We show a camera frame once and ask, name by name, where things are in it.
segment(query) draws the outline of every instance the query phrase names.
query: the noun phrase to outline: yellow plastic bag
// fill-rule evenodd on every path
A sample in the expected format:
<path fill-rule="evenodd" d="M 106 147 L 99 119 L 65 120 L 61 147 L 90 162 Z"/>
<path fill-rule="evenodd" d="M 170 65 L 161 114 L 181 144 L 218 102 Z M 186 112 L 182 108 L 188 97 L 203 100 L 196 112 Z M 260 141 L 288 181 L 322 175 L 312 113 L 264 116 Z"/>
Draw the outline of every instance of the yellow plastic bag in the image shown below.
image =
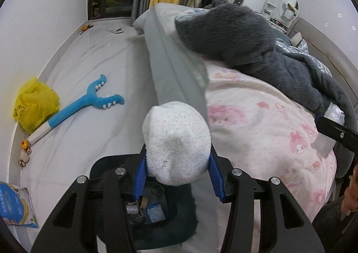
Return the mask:
<path fill-rule="evenodd" d="M 25 131 L 32 134 L 59 109 L 60 98 L 56 92 L 34 77 L 20 88 L 13 117 Z"/>

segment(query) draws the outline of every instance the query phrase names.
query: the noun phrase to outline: cat toy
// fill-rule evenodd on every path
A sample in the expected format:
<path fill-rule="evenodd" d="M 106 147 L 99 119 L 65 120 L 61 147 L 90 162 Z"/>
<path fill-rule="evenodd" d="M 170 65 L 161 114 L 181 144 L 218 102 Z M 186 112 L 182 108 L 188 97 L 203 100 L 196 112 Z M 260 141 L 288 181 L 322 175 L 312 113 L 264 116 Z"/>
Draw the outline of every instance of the cat toy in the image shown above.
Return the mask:
<path fill-rule="evenodd" d="M 111 106 L 119 103 L 124 104 L 124 99 L 119 94 L 115 94 L 109 97 L 98 97 L 96 91 L 100 89 L 105 83 L 107 78 L 102 74 L 100 78 L 92 82 L 88 88 L 87 93 L 80 97 L 75 102 L 66 106 L 64 109 L 60 110 L 57 114 L 51 117 L 47 122 L 42 124 L 35 132 L 33 132 L 26 140 L 21 142 L 21 154 L 19 165 L 21 168 L 26 166 L 26 163 L 30 160 L 29 155 L 31 154 L 31 146 L 40 140 L 44 135 L 51 131 L 54 127 L 59 125 L 65 119 L 73 115 L 75 112 L 80 110 L 85 106 L 92 105 L 98 109 L 106 110 Z"/>

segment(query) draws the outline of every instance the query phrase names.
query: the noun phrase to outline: human hand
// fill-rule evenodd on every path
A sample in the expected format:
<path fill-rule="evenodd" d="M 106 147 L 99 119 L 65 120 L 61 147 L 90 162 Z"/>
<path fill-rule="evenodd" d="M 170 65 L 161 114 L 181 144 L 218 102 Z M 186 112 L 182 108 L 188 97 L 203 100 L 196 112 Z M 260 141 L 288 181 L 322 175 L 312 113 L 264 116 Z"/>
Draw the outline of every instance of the human hand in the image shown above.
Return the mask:
<path fill-rule="evenodd" d="M 342 201 L 342 213 L 349 215 L 352 210 L 358 208 L 358 165 L 353 170 L 353 177 L 350 179 L 349 187 L 344 192 L 344 199 Z"/>

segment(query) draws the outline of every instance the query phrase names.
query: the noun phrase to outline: metal bolt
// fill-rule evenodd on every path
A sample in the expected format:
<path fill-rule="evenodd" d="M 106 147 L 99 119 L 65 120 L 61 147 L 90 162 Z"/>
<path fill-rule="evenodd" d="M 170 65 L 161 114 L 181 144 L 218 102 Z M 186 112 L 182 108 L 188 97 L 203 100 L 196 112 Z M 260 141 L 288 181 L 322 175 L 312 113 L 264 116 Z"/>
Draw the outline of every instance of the metal bolt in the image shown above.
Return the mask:
<path fill-rule="evenodd" d="M 77 182 L 78 182 L 78 183 L 85 183 L 86 180 L 87 180 L 86 176 L 79 176 L 79 177 L 77 178 Z"/>
<path fill-rule="evenodd" d="M 242 174 L 242 171 L 238 168 L 232 169 L 232 175 L 240 176 Z"/>
<path fill-rule="evenodd" d="M 126 168 L 118 167 L 115 172 L 116 172 L 117 175 L 123 175 L 123 174 L 126 173 Z"/>
<path fill-rule="evenodd" d="M 271 178 L 271 182 L 274 185 L 279 185 L 281 181 L 277 177 L 273 177 L 273 178 Z"/>

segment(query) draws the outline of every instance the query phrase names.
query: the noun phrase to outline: small blue packet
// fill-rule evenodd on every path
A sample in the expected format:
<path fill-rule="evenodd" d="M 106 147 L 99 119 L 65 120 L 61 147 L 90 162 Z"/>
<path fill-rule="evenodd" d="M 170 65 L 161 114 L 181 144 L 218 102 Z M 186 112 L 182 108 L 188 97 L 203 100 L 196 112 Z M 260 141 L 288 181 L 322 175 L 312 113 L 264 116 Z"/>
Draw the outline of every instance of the small blue packet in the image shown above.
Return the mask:
<path fill-rule="evenodd" d="M 160 204 L 147 206 L 147 214 L 152 223 L 157 223 L 165 220 L 165 215 Z"/>
<path fill-rule="evenodd" d="M 26 188 L 0 182 L 0 217 L 7 225 L 38 228 Z"/>

